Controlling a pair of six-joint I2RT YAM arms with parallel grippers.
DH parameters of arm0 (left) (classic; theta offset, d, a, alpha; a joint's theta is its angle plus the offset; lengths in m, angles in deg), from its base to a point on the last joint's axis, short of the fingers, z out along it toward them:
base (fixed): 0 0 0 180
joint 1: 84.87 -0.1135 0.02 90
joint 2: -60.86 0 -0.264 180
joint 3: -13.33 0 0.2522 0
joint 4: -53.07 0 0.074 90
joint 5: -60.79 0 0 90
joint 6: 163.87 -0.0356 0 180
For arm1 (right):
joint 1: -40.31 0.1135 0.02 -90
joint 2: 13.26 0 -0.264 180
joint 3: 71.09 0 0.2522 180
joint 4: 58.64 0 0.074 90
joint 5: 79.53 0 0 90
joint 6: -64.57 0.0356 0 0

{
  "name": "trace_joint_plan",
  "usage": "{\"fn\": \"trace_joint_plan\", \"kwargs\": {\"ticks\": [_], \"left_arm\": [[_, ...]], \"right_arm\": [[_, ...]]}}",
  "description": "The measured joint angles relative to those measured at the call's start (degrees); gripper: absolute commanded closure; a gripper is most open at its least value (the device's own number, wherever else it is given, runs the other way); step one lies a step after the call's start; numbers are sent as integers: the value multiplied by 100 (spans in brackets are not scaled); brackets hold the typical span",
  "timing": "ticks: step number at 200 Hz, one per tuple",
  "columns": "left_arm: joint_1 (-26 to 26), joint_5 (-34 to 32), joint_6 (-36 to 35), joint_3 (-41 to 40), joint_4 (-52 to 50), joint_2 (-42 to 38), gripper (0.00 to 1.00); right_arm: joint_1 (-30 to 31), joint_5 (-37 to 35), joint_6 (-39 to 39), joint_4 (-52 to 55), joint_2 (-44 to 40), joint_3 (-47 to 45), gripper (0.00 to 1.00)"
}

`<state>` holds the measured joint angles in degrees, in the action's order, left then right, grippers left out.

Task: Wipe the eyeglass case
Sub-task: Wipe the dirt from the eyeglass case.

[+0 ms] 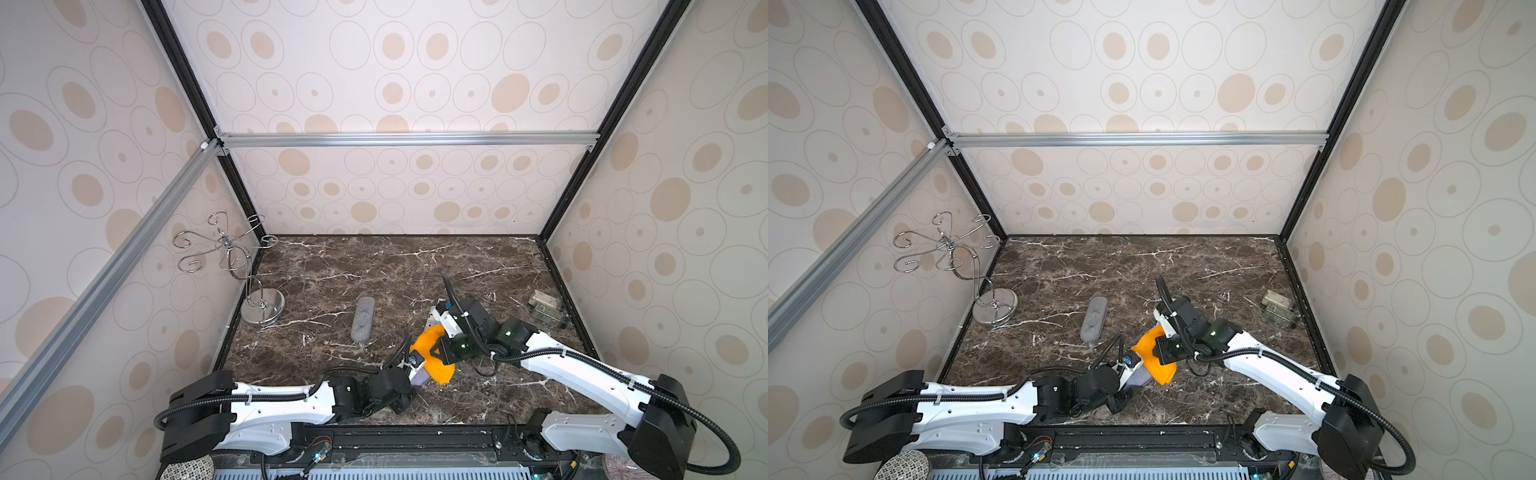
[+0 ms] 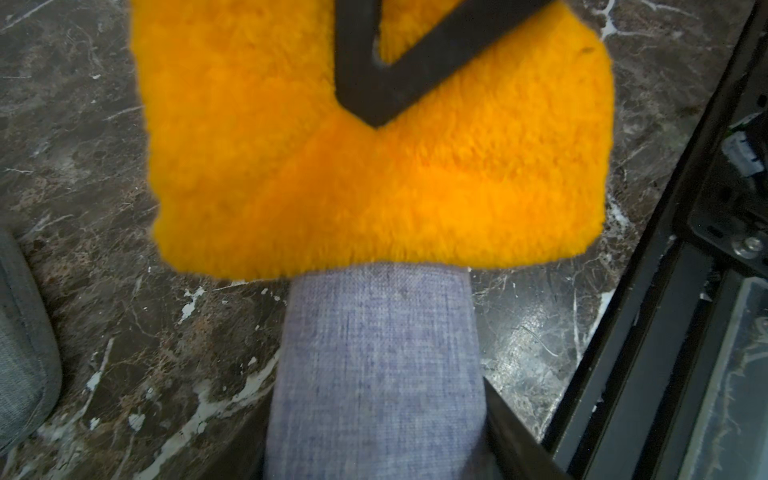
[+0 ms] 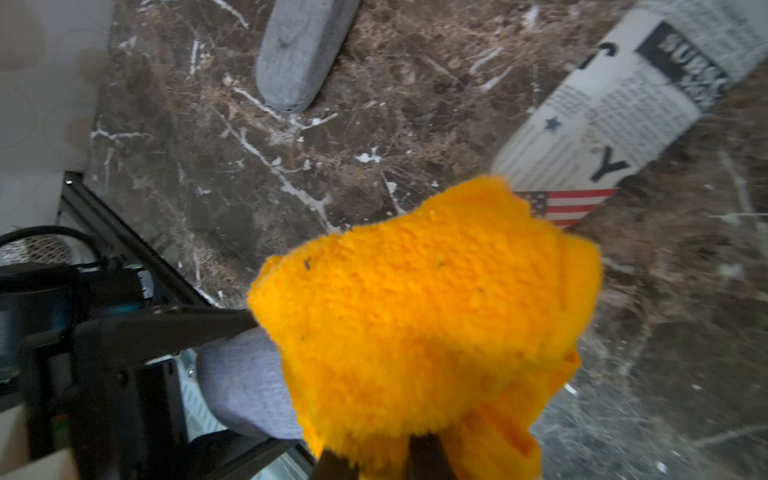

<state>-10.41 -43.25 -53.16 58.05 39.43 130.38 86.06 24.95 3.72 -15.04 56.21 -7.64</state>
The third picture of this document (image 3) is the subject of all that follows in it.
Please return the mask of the lavender eyeglass case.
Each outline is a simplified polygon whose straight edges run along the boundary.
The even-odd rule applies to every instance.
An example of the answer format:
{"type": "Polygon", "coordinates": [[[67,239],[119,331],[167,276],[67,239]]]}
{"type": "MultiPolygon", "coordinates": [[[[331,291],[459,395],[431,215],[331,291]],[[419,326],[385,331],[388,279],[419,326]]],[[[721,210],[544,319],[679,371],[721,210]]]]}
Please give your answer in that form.
{"type": "Polygon", "coordinates": [[[227,428],[251,437],[303,438],[280,353],[263,328],[200,347],[197,378],[208,408],[227,428]]]}

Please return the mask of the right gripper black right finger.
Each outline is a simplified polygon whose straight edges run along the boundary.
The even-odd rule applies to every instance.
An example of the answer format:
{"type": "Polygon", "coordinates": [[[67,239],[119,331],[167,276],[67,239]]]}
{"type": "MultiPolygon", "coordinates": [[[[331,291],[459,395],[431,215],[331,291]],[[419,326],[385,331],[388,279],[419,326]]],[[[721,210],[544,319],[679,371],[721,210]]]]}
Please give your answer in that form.
{"type": "Polygon", "coordinates": [[[408,480],[456,480],[440,438],[435,434],[412,436],[406,465],[408,480]]]}

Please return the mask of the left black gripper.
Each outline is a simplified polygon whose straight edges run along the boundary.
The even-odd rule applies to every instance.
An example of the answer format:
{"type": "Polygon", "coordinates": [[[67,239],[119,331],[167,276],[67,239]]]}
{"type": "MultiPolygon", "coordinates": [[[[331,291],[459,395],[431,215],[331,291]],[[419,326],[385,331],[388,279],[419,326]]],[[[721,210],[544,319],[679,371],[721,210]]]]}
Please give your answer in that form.
{"type": "Polygon", "coordinates": [[[247,310],[164,306],[24,338],[31,459],[68,449],[83,479],[252,479],[298,442],[223,430],[186,446],[168,356],[256,326],[247,310]]]}

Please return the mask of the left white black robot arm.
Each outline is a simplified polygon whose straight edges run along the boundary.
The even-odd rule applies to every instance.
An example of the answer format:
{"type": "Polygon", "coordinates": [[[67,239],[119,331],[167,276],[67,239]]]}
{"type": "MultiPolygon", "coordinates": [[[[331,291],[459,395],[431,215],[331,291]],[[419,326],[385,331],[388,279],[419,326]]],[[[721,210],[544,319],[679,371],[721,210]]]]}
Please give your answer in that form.
{"type": "Polygon", "coordinates": [[[69,450],[83,479],[251,479],[299,453],[296,441],[190,425],[176,356],[244,332],[248,312],[160,303],[164,272],[107,258],[70,228],[1,243],[40,236],[77,240],[92,259],[1,269],[1,381],[21,394],[32,459],[69,450]]]}

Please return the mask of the orange cleaning cloth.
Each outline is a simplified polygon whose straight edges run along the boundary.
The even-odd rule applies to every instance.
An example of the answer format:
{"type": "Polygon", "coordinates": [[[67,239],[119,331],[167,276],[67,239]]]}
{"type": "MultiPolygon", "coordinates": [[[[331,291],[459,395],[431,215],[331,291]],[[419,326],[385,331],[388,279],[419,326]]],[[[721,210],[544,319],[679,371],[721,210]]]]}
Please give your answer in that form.
{"type": "Polygon", "coordinates": [[[247,301],[319,462],[402,479],[431,435],[459,479],[537,479],[531,427],[579,368],[602,277],[595,243],[482,176],[270,257],[247,301]]]}

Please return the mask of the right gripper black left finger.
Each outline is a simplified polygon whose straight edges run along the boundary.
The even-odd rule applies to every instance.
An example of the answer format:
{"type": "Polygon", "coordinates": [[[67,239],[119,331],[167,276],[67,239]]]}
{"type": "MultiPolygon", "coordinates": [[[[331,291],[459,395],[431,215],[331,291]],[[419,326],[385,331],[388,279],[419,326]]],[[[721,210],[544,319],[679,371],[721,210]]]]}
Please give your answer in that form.
{"type": "Polygon", "coordinates": [[[317,460],[311,480],[358,480],[358,469],[347,459],[325,449],[317,460]]]}

